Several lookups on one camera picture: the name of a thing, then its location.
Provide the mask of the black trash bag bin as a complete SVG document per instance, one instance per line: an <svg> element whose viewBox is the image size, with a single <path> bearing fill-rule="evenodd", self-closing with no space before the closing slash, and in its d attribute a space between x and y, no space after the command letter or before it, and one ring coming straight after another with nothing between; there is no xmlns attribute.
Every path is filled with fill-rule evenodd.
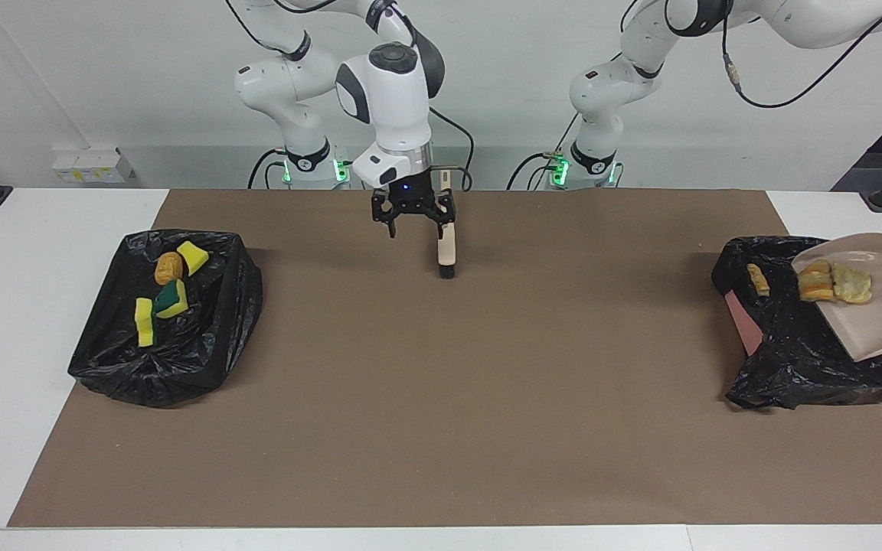
<svg viewBox="0 0 882 551"><path fill-rule="evenodd" d="M183 271L189 309L157 318L157 345L140 348L136 298L154 301L161 254L192 241L210 252L193 276ZM116 247L67 372L88 390L123 403L162 408L197 399L227 380L260 311L263 280L241 237L198 230L147 230Z"/></svg>

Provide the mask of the pale bread piece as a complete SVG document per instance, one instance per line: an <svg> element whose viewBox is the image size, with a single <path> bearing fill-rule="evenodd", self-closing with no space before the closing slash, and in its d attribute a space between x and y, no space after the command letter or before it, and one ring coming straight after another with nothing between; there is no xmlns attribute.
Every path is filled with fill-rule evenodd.
<svg viewBox="0 0 882 551"><path fill-rule="evenodd" d="M832 264L831 276L837 300L846 304L867 304L873 297L873 280L869 272L845 264Z"/></svg>

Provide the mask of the beige hand brush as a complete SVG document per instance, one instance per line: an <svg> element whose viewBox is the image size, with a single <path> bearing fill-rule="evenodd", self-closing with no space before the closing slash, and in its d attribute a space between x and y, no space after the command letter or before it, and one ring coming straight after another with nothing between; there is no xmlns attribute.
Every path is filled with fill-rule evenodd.
<svg viewBox="0 0 882 551"><path fill-rule="evenodd" d="M439 189L451 191L454 184L453 170L439 171ZM446 223L441 229L441 237L437 242L437 264L439 276L445 280L456 277L456 227L454 223Z"/></svg>

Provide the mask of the brown table mat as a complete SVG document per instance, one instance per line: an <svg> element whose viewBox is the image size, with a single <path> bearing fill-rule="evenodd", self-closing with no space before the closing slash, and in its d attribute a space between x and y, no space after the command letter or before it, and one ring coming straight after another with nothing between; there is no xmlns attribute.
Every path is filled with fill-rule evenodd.
<svg viewBox="0 0 882 551"><path fill-rule="evenodd" d="M473 192L456 277L357 192L173 191L265 306L176 409L74 387L12 527L882 523L882 405L741 411L711 270L780 235L755 191Z"/></svg>

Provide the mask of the white wall power box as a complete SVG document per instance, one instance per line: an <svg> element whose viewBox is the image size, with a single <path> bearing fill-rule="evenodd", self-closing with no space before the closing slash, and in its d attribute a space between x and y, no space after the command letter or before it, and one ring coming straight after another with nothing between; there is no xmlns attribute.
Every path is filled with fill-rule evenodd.
<svg viewBox="0 0 882 551"><path fill-rule="evenodd" d="M52 170L64 184L130 184L136 170L120 152L111 149L53 150Z"/></svg>

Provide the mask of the black bag over pink box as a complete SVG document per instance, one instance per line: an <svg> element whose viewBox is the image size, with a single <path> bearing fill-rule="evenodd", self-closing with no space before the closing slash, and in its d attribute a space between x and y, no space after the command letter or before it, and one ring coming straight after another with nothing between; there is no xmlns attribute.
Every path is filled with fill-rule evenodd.
<svg viewBox="0 0 882 551"><path fill-rule="evenodd" d="M846 406L882 403L882 354L851 359L818 306L799 300L795 255L822 244L795 235L736 237L722 248L711 272L721 294L736 292L746 313L762 328L763 342L746 356L725 397L759 410L801 405ZM756 264L771 288L757 297L746 265Z"/></svg>

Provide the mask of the beige plastic dustpan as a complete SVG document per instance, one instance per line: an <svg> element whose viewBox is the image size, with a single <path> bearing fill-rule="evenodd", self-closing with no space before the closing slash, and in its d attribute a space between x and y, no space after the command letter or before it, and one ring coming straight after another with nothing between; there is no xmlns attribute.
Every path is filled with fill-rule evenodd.
<svg viewBox="0 0 882 551"><path fill-rule="evenodd" d="M873 297L863 305L822 302L819 311L848 352L860 362L882 354L882 233L858 233L822 242L795 255L796 272L815 260L841 264L871 276Z"/></svg>

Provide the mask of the brown bread roll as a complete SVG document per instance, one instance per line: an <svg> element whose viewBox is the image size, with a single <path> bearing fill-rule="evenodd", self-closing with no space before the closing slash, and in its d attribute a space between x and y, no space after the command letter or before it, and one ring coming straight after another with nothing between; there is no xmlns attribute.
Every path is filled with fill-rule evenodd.
<svg viewBox="0 0 882 551"><path fill-rule="evenodd" d="M157 285L168 285L172 280L181 279L185 274L185 261L175 251L161 254L156 262L154 280Z"/></svg>

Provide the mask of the yellow sponge piece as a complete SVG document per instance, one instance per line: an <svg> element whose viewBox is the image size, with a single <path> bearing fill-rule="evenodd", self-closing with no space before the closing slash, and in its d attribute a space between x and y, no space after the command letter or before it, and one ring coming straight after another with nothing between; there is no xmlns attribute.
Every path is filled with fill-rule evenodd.
<svg viewBox="0 0 882 551"><path fill-rule="evenodd" d="M134 302L134 325L140 348L157 345L157 317L154 302L150 298L136 298Z"/></svg>
<svg viewBox="0 0 882 551"><path fill-rule="evenodd" d="M193 276L200 271L202 266L209 262L211 254L209 251L199 247L192 241L184 241L176 247L175 252L181 255L183 264L185 264L186 275Z"/></svg>
<svg viewBox="0 0 882 551"><path fill-rule="evenodd" d="M162 286L153 301L157 318L173 318L189 309L187 290L182 279L174 279Z"/></svg>

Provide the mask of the pink box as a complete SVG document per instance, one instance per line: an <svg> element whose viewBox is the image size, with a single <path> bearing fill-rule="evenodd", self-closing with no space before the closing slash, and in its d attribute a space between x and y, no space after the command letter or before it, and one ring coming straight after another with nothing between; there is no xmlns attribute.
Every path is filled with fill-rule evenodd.
<svg viewBox="0 0 882 551"><path fill-rule="evenodd" d="M748 311L740 303L736 292L728 292L724 296L725 303L730 311L733 324L735 325L739 338L746 355L752 356L757 352L763 342L762 328L757 325Z"/></svg>

